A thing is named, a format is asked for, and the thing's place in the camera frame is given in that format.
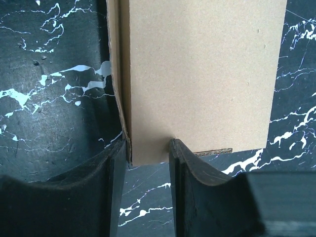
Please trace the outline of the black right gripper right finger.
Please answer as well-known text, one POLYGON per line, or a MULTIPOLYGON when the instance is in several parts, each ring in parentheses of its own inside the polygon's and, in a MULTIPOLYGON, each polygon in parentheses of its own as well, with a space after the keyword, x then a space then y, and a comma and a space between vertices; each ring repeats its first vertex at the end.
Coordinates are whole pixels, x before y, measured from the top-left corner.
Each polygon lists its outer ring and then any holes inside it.
POLYGON ((244 172, 231 177, 169 143, 175 235, 178 237, 313 237, 316 174, 244 172))

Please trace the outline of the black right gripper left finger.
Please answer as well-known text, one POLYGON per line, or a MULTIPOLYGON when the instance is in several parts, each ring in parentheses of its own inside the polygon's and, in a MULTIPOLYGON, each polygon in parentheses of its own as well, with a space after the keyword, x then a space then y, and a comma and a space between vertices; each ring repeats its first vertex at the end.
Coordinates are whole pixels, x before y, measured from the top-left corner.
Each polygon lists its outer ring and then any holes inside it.
POLYGON ((45 182, 0 177, 3 237, 114 237, 126 169, 126 142, 45 182))

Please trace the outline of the cardboard box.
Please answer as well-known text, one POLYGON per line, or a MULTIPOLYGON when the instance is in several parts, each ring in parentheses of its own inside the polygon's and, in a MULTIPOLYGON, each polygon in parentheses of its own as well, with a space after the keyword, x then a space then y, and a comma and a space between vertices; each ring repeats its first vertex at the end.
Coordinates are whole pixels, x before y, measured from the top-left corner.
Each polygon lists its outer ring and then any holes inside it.
POLYGON ((127 160, 266 147, 287 2, 109 0, 113 89, 127 160))

